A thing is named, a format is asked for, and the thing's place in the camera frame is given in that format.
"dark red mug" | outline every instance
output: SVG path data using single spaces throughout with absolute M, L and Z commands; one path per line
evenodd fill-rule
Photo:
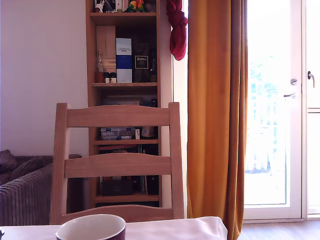
M 111 214 L 82 216 L 61 225 L 58 240 L 125 240 L 126 222 Z

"wooden chair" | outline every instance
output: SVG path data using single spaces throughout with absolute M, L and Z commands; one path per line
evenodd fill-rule
M 109 153 L 68 159 L 68 128 L 169 126 L 170 157 L 142 153 Z M 67 179 L 101 176 L 171 175 L 172 208 L 116 205 L 66 213 Z M 91 214 L 114 214 L 126 222 L 184 218 L 179 103 L 169 108 L 105 105 L 68 109 L 56 105 L 50 224 L 60 225 Z

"table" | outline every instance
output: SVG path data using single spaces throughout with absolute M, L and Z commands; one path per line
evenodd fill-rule
M 59 225 L 3 226 L 2 240 L 56 240 Z M 131 222 L 126 240 L 226 240 L 227 229 L 219 217 Z

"orange curtain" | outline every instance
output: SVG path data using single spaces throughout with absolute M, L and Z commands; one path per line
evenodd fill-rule
M 220 217 L 236 240 L 244 215 L 247 0 L 189 0 L 188 216 Z

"red scarf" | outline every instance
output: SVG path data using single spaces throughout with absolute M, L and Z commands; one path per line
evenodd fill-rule
M 182 11 L 182 0 L 166 0 L 166 14 L 173 28 L 170 36 L 170 52 L 179 61 L 185 57 L 187 48 L 188 19 Z

